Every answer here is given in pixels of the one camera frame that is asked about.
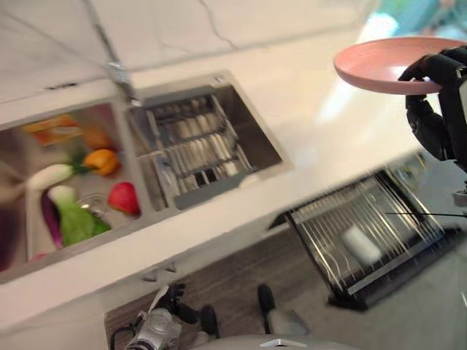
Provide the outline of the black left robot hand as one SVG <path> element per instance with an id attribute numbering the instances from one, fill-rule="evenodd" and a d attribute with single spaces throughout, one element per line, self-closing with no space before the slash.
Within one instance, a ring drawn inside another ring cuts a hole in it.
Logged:
<path id="1" fill-rule="evenodd" d="M 169 313 L 188 324 L 196 324 L 199 312 L 181 302 L 185 294 L 186 284 L 179 283 L 169 286 L 167 292 L 156 304 L 159 308 L 165 308 Z"/>

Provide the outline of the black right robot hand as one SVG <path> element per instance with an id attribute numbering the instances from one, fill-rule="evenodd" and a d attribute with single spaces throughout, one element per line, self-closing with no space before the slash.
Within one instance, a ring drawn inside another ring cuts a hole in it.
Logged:
<path id="1" fill-rule="evenodd" d="M 409 66 L 400 81 L 429 78 L 441 87 L 441 114 L 434 112 L 426 94 L 406 97 L 406 116 L 419 143 L 437 160 L 452 160 L 466 169 L 466 47 L 425 55 Z"/>

